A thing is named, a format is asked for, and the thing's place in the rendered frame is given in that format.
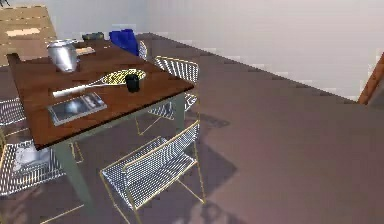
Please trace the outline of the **black cup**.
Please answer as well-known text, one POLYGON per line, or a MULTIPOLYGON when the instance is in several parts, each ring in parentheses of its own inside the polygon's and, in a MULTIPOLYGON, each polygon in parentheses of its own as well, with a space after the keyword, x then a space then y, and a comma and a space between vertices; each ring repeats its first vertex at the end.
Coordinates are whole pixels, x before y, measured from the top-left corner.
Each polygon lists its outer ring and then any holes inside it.
POLYGON ((128 74, 125 76, 126 86, 129 92, 138 92, 140 90, 139 77, 136 74, 128 74))

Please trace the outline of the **blue cloth bag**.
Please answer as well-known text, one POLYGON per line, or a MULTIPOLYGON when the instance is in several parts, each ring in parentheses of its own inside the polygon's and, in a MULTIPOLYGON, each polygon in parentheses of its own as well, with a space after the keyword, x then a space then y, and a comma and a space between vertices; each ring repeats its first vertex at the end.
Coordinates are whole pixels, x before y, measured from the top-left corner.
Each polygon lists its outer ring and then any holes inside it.
POLYGON ((132 29, 124 29, 120 31, 111 31, 109 33, 110 41, 116 46, 138 56, 138 42, 132 29))

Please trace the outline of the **grey book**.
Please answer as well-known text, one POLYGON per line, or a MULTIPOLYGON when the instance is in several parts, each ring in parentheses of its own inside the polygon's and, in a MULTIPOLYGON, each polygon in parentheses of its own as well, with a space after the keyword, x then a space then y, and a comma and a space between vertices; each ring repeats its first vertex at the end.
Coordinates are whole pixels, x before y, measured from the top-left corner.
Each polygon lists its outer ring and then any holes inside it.
POLYGON ((96 93, 87 93, 47 107, 55 126, 62 125, 106 108, 107 105, 96 93))

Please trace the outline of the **dark green box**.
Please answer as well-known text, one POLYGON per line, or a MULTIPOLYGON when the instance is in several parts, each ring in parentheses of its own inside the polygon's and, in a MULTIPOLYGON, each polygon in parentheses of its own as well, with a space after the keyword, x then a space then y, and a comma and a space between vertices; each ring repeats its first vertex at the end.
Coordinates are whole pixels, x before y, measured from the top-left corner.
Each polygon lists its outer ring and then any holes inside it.
POLYGON ((83 41, 104 40, 103 32, 88 33, 82 35, 83 41))

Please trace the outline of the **silver metal vase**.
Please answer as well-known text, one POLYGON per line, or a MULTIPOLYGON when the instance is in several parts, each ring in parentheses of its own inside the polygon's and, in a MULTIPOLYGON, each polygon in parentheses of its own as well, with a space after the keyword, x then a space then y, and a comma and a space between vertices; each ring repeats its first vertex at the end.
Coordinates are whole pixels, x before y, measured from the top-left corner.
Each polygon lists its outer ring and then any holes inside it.
POLYGON ((55 40, 47 45, 48 56, 62 72, 74 72, 77 69, 78 55, 73 39, 55 40))

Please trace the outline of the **brown wooden dining table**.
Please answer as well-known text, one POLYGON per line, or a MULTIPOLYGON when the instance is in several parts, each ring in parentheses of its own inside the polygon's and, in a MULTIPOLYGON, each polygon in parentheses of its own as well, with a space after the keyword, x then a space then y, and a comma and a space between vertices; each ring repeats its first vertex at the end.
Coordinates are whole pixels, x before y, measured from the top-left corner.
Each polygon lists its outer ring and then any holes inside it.
POLYGON ((73 73, 59 72, 47 57, 22 61, 17 54, 9 54, 7 59, 36 148, 50 147, 55 151, 77 196, 88 211, 93 211, 88 186, 67 149, 68 144, 168 102, 175 105, 176 131, 181 132, 184 129, 184 93, 194 85, 109 41, 86 41, 81 45, 90 46, 95 52, 82 55, 79 70, 73 73), (126 68, 137 68, 146 73, 138 92, 130 93, 123 85, 97 87, 93 91, 107 104, 106 109, 61 126, 53 124, 47 107, 59 101, 52 96, 54 91, 88 84, 126 68))

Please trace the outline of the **brown wooden door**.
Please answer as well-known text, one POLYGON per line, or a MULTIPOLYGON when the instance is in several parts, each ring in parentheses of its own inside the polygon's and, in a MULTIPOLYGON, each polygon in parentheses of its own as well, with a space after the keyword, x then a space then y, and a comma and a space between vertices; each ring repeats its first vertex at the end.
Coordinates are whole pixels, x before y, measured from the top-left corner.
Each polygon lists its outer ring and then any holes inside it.
POLYGON ((381 54, 376 63, 373 72, 371 73, 364 89, 362 90, 358 103, 367 105, 371 99, 375 89, 379 85, 380 80, 384 77, 384 52, 381 54))

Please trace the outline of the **light wooden cupboard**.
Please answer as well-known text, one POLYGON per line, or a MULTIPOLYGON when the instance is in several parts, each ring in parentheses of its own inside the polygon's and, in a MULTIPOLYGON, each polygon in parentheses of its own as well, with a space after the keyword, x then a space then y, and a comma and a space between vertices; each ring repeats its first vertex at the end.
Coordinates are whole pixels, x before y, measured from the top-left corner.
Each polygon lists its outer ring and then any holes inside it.
POLYGON ((43 5, 0 8, 0 66, 7 54, 22 60, 47 56, 47 44, 57 35, 48 9, 43 5))

